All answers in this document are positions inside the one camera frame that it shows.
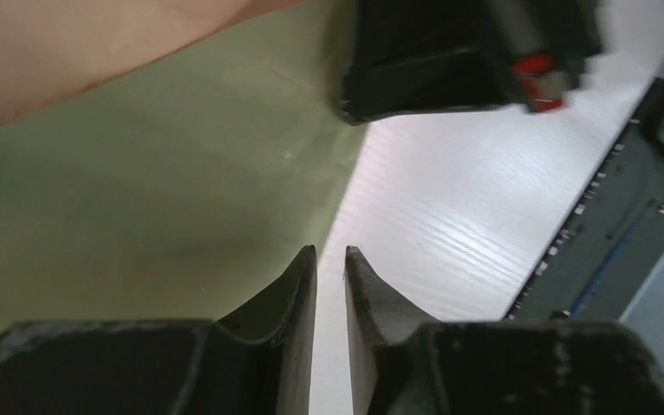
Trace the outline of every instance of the blue line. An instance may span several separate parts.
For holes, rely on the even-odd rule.
[[[607,273],[607,269],[610,268],[610,265],[612,265],[613,262],[615,262],[617,254],[624,248],[625,244],[629,242],[630,238],[632,238],[633,233],[635,233],[637,226],[640,224],[642,218],[645,216],[645,213],[648,210],[649,207],[643,210],[636,218],[633,219],[628,229],[625,231],[625,233],[622,234],[622,237],[617,241],[615,246],[613,246],[612,249],[607,252],[607,255],[604,257],[604,261],[602,261],[602,264],[599,265],[599,268],[597,268],[597,270],[591,274],[591,278],[586,287],[584,287],[584,290],[579,295],[579,298],[577,298],[577,301],[569,309],[571,318],[577,317],[582,313],[582,311],[586,310],[587,303],[591,300],[592,297],[594,297],[594,291],[596,291],[599,285],[602,283],[604,274]]]

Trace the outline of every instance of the green surface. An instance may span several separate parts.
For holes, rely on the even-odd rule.
[[[329,107],[344,12],[261,17],[1,128],[0,331],[223,316],[321,246],[363,133]]]

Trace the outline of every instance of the green fabric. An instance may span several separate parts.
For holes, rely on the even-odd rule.
[[[219,317],[321,246],[363,130],[329,104],[346,7],[263,16],[0,129],[0,331]]]

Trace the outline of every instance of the red object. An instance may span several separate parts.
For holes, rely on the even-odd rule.
[[[532,54],[513,65],[513,70],[518,74],[518,81],[536,112],[555,110],[564,105],[563,98],[547,98],[540,89],[539,79],[555,69],[554,59],[549,54]]]

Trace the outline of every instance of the white surface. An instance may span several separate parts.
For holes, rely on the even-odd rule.
[[[610,54],[568,109],[371,126],[321,259],[310,413],[352,413],[345,246],[435,317],[501,317],[664,55],[664,0],[605,3]]]

